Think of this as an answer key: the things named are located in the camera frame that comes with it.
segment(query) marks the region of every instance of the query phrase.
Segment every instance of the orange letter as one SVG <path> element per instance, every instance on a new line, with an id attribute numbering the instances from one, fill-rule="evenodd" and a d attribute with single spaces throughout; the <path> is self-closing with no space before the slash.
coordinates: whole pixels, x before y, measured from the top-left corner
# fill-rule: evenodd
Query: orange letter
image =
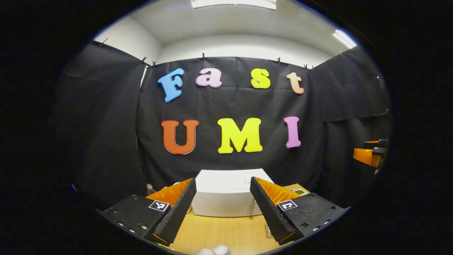
<path id="1" fill-rule="evenodd" d="M 291 87 L 293 88 L 294 92 L 296 92 L 297 94 L 304 93 L 304 89 L 299 87 L 299 82 L 301 82 L 302 79 L 299 76 L 297 76 L 295 72 L 287 74 L 286 78 L 288 78 L 289 81 L 291 82 Z"/>
<path id="2" fill-rule="evenodd" d="M 195 127 L 198 126 L 198 120 L 189 119 L 183 122 L 187 131 L 187 141 L 183 146 L 176 144 L 174 139 L 178 125 L 179 123 L 175 120 L 166 120 L 161 123 L 164 128 L 164 147 L 173 154 L 188 154 L 195 148 Z"/>

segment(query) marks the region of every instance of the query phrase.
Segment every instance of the blue letter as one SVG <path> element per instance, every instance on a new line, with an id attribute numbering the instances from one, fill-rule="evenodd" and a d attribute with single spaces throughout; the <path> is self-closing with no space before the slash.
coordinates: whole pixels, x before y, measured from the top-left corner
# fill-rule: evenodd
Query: blue letter
<path id="1" fill-rule="evenodd" d="M 184 70 L 182 68 L 178 68 L 157 80 L 157 82 L 162 84 L 162 87 L 164 88 L 166 102 L 170 102 L 182 93 L 181 90 L 175 88 L 175 86 L 181 87 L 183 85 L 183 80 L 181 80 L 181 77 L 179 77 L 178 74 L 184 74 Z"/>

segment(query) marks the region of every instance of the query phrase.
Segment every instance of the pink letter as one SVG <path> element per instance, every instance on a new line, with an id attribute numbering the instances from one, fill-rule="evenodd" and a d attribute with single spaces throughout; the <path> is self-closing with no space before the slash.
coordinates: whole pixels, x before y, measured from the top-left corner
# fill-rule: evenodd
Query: pink letter
<path id="1" fill-rule="evenodd" d="M 299 118 L 296 116 L 290 116 L 283 119 L 288 126 L 288 142 L 286 143 L 287 148 L 299 147 L 301 142 L 299 141 L 299 134 L 297 132 L 297 122 Z"/>
<path id="2" fill-rule="evenodd" d="M 200 71 L 202 75 L 198 76 L 195 79 L 195 82 L 200 86 L 211 86 L 213 88 L 220 87 L 222 82 L 220 78 L 222 77 L 222 72 L 216 68 L 205 68 Z"/>

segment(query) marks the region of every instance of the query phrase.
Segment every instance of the black fabric backdrop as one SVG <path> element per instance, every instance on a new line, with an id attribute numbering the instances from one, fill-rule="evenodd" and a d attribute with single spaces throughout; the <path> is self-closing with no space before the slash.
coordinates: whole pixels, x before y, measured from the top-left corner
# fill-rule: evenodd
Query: black fabric backdrop
<path id="1" fill-rule="evenodd" d="M 355 203 L 373 180 L 374 170 L 352 153 L 364 141 L 388 136 L 389 98 L 377 68 L 358 47 L 313 70 L 239 57 L 179 60 L 148 68 L 139 88 L 145 65 L 98 45 L 87 46 L 65 68 L 52 124 L 65 171 L 100 209 L 132 193 L 144 195 L 145 183 L 159 190 L 201 169 L 263 168 L 279 185 L 299 183 L 341 206 Z M 165 102 L 157 80 L 177 68 L 185 71 L 177 88 L 182 94 Z M 222 86 L 198 86 L 203 68 L 221 70 Z M 251 85 L 255 68 L 269 71 L 269 88 Z M 290 72 L 302 78 L 303 94 L 293 92 Z M 287 116 L 299 117 L 300 147 L 285 146 Z M 218 153 L 221 118 L 232 118 L 240 129 L 248 118 L 259 118 L 263 150 Z M 188 119 L 199 121 L 194 150 L 168 152 L 161 122 L 179 122 L 176 143 L 183 145 L 182 122 Z"/>

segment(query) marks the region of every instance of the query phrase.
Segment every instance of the white ceiling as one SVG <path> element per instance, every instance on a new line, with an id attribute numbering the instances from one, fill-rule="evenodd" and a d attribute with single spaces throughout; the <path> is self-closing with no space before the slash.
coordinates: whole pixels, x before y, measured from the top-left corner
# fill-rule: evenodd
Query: white ceiling
<path id="1" fill-rule="evenodd" d="M 276 10 L 217 5 L 194 10 L 190 0 L 158 0 L 131 17 L 162 45 L 215 34 L 253 34 L 291 40 L 330 55 L 348 48 L 335 39 L 335 25 L 294 0 L 277 0 Z"/>

